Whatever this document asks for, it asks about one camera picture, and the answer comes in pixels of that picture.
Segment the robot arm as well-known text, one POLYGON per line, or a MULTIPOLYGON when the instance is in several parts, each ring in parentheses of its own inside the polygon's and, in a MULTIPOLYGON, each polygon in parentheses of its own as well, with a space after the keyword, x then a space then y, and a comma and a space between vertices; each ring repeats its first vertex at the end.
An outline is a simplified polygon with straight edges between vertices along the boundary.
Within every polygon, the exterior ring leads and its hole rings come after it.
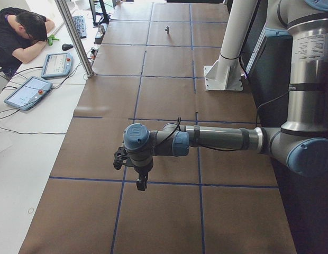
POLYGON ((328 171, 328 127, 324 120, 328 76, 328 1, 269 1, 265 36, 291 36, 287 121, 279 128, 252 130, 170 123, 162 130, 129 125, 114 168, 132 167, 137 189, 147 187, 154 156, 186 156, 191 147, 218 151, 254 150, 302 176, 328 171))

